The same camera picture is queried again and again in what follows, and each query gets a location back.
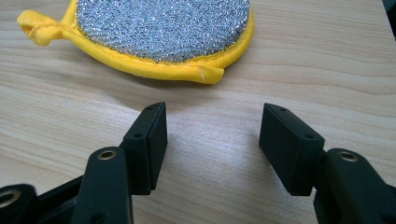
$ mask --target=wooden table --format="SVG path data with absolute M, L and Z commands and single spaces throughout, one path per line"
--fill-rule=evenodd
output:
M 0 3 L 0 186 L 39 194 L 82 175 L 140 111 L 167 103 L 158 187 L 134 196 L 135 223 L 316 223 L 258 146 L 262 106 L 283 105 L 354 150 L 396 186 L 396 44 L 380 0 L 251 0 L 255 34 L 216 85 L 134 77 L 67 41 L 43 48 L 16 23 L 63 0 Z

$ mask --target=screw hole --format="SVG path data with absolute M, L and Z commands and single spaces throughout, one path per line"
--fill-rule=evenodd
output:
M 117 152 L 115 150 L 107 150 L 103 151 L 98 155 L 98 159 L 101 161 L 110 160 L 111 158 L 115 157 Z
M 136 134 L 134 134 L 134 137 L 135 137 L 135 138 L 142 138 L 142 137 L 143 137 L 143 134 L 141 134 L 141 133 L 136 133 Z
M 0 208 L 7 207 L 15 203 L 21 197 L 21 192 L 17 189 L 9 189 L 0 193 Z
M 338 156 L 344 161 L 358 161 L 358 157 L 349 152 L 338 152 Z

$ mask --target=black plastic part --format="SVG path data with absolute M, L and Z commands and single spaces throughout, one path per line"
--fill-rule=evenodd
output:
M 393 192 L 393 194 L 394 194 L 395 197 L 396 197 L 396 188 L 393 187 L 393 186 L 391 186 L 391 185 L 388 185 L 388 187 L 390 188 L 390 190 Z
M 158 103 L 146 107 L 123 137 L 130 173 L 131 193 L 148 195 L 157 186 L 167 146 L 166 107 Z
M 11 185 L 0 189 L 0 223 L 23 224 L 35 221 L 37 195 L 30 185 Z
M 390 27 L 392 28 L 393 36 L 396 37 L 396 4 L 387 11 Z
M 142 111 L 134 125 L 125 134 L 124 141 L 118 149 L 123 151 L 126 157 L 128 157 L 122 162 L 126 167 L 125 172 L 127 176 L 122 179 L 122 183 L 118 182 L 118 184 L 127 186 L 127 197 L 129 199 L 131 194 L 150 194 L 151 190 L 155 189 L 163 163 L 166 145 L 165 103 L 150 105 Z M 80 188 L 83 178 L 84 176 L 80 176 L 38 197 L 35 194 L 35 189 L 29 185 L 7 186 L 0 189 L 0 223 L 70 223 L 74 208 L 78 200 L 80 200 Z M 101 182 L 99 185 L 92 187 L 90 191 L 96 195 L 100 191 L 98 189 L 102 187 L 103 183 Z M 7 193 L 9 189 L 18 189 L 21 192 L 21 197 L 16 202 L 2 206 L 9 200 L 10 194 Z M 109 206 L 114 203 L 112 200 L 115 197 L 120 196 L 117 196 L 117 194 L 121 194 L 122 198 L 125 198 L 123 193 L 116 192 L 112 195 L 111 200 L 110 197 L 100 197 L 98 200 L 109 199 L 109 203 L 106 203 Z M 126 206 L 125 211 L 128 210 L 127 212 L 131 212 L 132 218 L 131 209 L 131 206 L 129 208 Z M 106 212 L 99 212 L 88 223 L 102 223 L 101 221 L 105 220 L 105 217 L 107 217 Z M 113 221 L 115 220 L 109 219 L 107 223 L 122 223 Z
M 132 201 L 124 150 L 105 147 L 91 154 L 71 223 L 132 223 Z
M 70 223 L 74 206 L 77 203 L 82 177 L 73 179 L 61 186 L 38 196 L 37 224 Z
M 291 195 L 309 196 L 324 138 L 288 109 L 265 104 L 260 147 Z
M 327 153 L 324 169 L 331 191 L 317 188 L 319 223 L 396 223 L 395 194 L 363 156 L 334 148 Z M 320 194 L 332 195 L 336 204 Z

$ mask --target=yellow fabric edge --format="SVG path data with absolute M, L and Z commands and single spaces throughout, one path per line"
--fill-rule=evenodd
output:
M 223 76 L 224 68 L 235 62 L 248 48 L 254 30 L 250 10 L 245 31 L 226 50 L 183 63 L 156 63 L 150 59 L 118 53 L 87 39 L 77 26 L 76 2 L 77 0 L 70 2 L 60 22 L 33 10 L 23 11 L 17 22 L 37 45 L 46 46 L 52 39 L 67 39 L 101 63 L 139 77 L 217 83 Z

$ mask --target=silver mesh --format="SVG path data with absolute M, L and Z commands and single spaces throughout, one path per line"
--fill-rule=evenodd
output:
M 92 42 L 156 62 L 184 62 L 233 44 L 248 0 L 78 0 L 77 21 Z

